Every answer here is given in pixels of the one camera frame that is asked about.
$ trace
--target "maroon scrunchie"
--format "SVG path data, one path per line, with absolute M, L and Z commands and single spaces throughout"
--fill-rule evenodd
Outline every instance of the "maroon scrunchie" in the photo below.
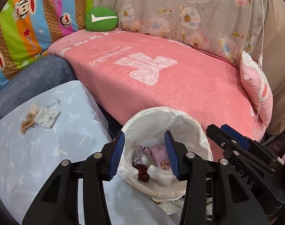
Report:
M 136 164 L 135 168 L 138 170 L 138 179 L 147 183 L 150 179 L 149 174 L 147 174 L 147 166 L 145 164 Z

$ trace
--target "colorful striped fabric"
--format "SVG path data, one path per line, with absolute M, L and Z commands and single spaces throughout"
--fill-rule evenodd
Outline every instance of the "colorful striped fabric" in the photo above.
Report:
M 92 7 L 93 0 L 8 0 L 0 12 L 0 89 L 55 40 L 84 29 Z

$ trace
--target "floral curtain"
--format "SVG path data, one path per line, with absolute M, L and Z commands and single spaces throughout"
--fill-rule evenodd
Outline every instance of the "floral curtain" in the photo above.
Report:
M 251 55 L 257 43 L 262 1 L 94 0 L 94 6 L 115 10 L 121 29 L 183 42 L 239 65 L 241 51 Z

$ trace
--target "gray blue cushion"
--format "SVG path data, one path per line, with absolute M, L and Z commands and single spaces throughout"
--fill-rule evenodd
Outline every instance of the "gray blue cushion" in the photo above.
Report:
M 39 59 L 0 90 L 0 119 L 29 99 L 72 80 L 77 77 L 65 59 L 55 55 Z

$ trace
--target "pink fleece blanket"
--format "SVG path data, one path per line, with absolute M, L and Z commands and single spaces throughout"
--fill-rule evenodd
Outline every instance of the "pink fleece blanket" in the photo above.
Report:
M 48 50 L 65 58 L 96 101 L 122 125 L 137 112 L 168 106 L 201 123 L 228 124 L 254 139 L 257 113 L 229 62 L 185 44 L 125 31 L 78 31 Z M 265 125 L 257 122 L 256 139 Z M 210 142 L 215 160 L 222 149 Z

